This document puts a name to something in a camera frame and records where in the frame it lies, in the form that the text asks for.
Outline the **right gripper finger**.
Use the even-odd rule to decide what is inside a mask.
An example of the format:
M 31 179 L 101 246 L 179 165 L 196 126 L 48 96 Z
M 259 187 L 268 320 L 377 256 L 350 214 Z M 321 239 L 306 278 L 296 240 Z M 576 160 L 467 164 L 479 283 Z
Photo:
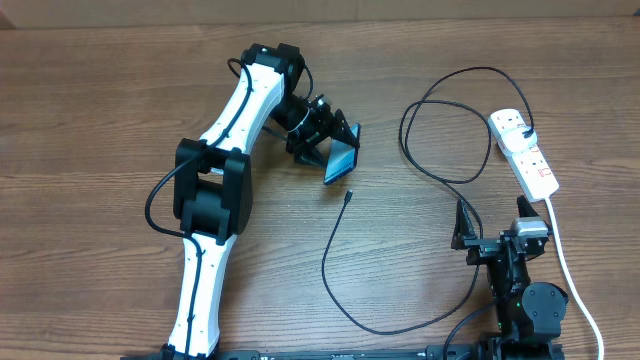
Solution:
M 524 195 L 521 195 L 516 200 L 518 213 L 520 218 L 538 217 L 538 212 L 533 208 L 531 203 Z
M 462 200 L 458 200 L 451 248 L 454 250 L 466 249 L 470 242 L 475 239 L 476 233 L 467 208 Z

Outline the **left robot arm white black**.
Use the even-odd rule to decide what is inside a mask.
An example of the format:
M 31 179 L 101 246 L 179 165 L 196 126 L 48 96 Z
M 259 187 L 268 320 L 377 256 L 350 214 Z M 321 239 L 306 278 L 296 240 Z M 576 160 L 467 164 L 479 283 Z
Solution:
M 174 236 L 184 244 L 179 308 L 161 359 L 211 359 L 219 344 L 219 312 L 227 263 L 253 205 L 251 151 L 267 119 L 286 132 L 286 151 L 324 170 L 330 185 L 357 166 L 359 125 L 323 97 L 294 91 L 308 67 L 299 48 L 254 44 L 237 59 L 238 84 L 216 122 L 197 140 L 182 139 L 175 167 Z

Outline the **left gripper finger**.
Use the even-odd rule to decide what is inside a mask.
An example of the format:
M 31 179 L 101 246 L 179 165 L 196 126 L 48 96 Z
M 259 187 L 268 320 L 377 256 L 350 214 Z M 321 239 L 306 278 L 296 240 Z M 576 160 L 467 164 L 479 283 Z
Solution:
M 358 136 L 353 133 L 341 109 L 337 109 L 333 115 L 330 137 L 352 148 L 359 148 Z
M 316 147 L 302 148 L 299 151 L 295 151 L 294 161 L 302 165 L 318 168 L 326 167 L 326 159 Z

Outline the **blue Galaxy smartphone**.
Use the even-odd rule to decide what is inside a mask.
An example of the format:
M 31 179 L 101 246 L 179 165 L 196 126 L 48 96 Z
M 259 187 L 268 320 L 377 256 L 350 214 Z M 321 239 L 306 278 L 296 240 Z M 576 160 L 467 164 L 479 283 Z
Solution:
M 360 140 L 361 125 L 356 123 L 351 130 Z M 323 183 L 330 185 L 354 170 L 357 165 L 359 148 L 352 148 L 332 139 Z

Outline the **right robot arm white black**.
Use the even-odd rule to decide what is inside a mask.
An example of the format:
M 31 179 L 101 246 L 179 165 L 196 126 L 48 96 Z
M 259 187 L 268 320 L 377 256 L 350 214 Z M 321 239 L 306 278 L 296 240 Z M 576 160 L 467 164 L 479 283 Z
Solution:
M 485 266 L 492 290 L 489 305 L 467 316 L 460 326 L 487 310 L 496 311 L 499 331 L 473 344 L 455 345 L 447 338 L 445 359 L 562 359 L 561 335 L 568 294 L 553 283 L 533 282 L 527 262 L 542 255 L 552 228 L 529 201 L 517 198 L 519 216 L 497 238 L 476 235 L 464 203 L 459 201 L 452 237 L 454 250 L 467 252 L 469 265 Z

